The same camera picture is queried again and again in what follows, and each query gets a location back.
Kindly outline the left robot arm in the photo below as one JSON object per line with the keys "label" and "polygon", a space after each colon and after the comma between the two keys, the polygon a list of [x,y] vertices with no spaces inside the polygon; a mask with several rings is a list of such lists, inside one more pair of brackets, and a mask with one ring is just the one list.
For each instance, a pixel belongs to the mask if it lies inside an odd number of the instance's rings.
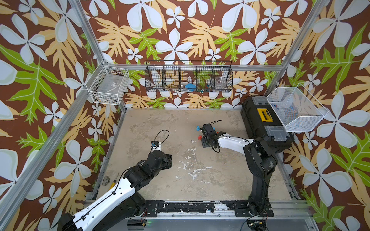
{"label": "left robot arm", "polygon": [[161,170],[172,167],[172,155],[161,150],[148,154],[146,160],[123,172],[118,183],[83,210],[63,214],[58,231],[107,231],[120,221],[141,215],[146,200],[138,192],[147,186]]}

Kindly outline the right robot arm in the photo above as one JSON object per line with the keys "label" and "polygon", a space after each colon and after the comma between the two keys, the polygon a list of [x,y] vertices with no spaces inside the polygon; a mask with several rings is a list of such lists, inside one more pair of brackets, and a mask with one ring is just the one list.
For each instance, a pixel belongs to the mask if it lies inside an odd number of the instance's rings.
{"label": "right robot arm", "polygon": [[204,124],[200,131],[202,147],[211,147],[217,153],[224,148],[244,154],[248,169],[253,175],[252,190],[248,198],[249,212],[252,216],[258,216],[266,211],[270,179],[278,164],[267,142],[263,138],[247,139],[223,131],[216,132],[210,123]]}

